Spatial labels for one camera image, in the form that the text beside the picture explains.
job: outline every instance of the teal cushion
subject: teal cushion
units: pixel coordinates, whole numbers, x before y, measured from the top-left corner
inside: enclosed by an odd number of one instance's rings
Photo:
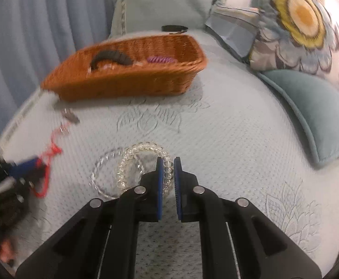
[[[164,25],[203,29],[214,4],[222,0],[115,0],[111,36],[161,30]]]
[[[327,81],[293,70],[257,72],[289,103],[308,137],[313,161],[339,157],[339,92]]]

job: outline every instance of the blue curtain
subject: blue curtain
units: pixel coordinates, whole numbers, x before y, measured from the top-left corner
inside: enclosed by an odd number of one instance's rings
[[[105,40],[113,0],[0,0],[0,134],[60,62]]]

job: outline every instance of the transparent bangle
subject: transparent bangle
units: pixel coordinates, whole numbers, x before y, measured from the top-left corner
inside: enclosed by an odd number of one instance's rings
[[[112,181],[110,183],[110,186],[111,186],[110,189],[108,188],[109,184],[106,181],[100,182],[99,178],[100,178],[100,175],[101,175],[101,169],[104,166],[107,166],[109,164],[110,160],[120,161],[122,159],[123,153],[124,153],[123,148],[116,148],[116,149],[112,149],[112,150],[105,152],[103,155],[101,155],[99,157],[99,159],[95,163],[95,167],[92,170],[92,173],[90,175],[90,185],[93,186],[102,197],[104,197],[108,200],[118,198],[120,196],[120,192],[121,192],[122,188],[116,189],[115,181]],[[138,159],[137,156],[134,156],[132,161],[135,163],[134,164],[135,168],[137,168],[139,170],[139,174],[138,174],[138,177],[136,179],[136,181],[139,181],[140,178],[141,178],[141,175],[145,171],[144,166],[143,166],[142,162]]]
[[[173,188],[173,159],[169,155],[167,151],[163,149],[163,147],[158,146],[156,143],[142,143],[133,145],[126,149],[126,151],[122,154],[122,160],[118,164],[116,180],[117,187],[120,189],[120,192],[123,193],[127,189],[133,187],[130,186],[127,179],[127,166],[130,161],[135,159],[140,162],[137,154],[140,152],[151,152],[156,154],[157,156],[163,158],[164,167],[163,167],[163,196],[167,196],[169,192]]]

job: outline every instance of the purple object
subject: purple object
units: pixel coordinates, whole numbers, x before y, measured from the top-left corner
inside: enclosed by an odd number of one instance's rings
[[[149,63],[177,63],[177,60],[169,56],[150,56]]]

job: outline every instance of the floral pillow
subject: floral pillow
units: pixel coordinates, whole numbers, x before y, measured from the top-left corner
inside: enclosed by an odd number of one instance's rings
[[[339,90],[339,0],[261,0],[255,70],[292,69]]]

